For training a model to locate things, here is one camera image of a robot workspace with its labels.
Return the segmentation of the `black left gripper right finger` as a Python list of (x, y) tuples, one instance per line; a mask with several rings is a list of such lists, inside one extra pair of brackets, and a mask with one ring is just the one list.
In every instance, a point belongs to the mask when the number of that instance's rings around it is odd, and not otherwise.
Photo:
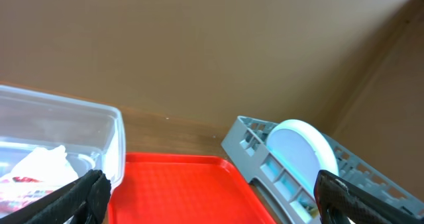
[(313, 193), (322, 224), (423, 224), (327, 170), (319, 171)]

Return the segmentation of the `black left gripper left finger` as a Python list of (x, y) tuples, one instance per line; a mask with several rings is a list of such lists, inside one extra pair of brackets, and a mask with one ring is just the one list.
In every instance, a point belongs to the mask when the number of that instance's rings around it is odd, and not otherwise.
[(90, 170), (81, 178), (1, 218), (1, 224), (102, 224), (111, 181), (101, 170)]

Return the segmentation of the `white napkin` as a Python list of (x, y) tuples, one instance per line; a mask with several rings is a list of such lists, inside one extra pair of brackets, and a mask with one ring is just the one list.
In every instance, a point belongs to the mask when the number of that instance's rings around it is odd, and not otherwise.
[(48, 186), (64, 186), (79, 178), (67, 157), (66, 148), (35, 148), (9, 173), (1, 177), (1, 183), (43, 183)]

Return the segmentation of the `red snack wrapper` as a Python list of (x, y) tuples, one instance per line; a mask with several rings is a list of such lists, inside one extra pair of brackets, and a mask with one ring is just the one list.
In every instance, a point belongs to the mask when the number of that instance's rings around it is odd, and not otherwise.
[(1, 216), (18, 211), (58, 189), (32, 178), (1, 178)]

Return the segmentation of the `light blue plate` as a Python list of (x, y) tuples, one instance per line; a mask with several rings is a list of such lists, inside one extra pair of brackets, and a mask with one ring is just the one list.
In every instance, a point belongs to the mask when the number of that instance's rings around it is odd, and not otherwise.
[(305, 121), (289, 119), (281, 122), (267, 136), (266, 146), (310, 193), (320, 170), (339, 174), (329, 142)]

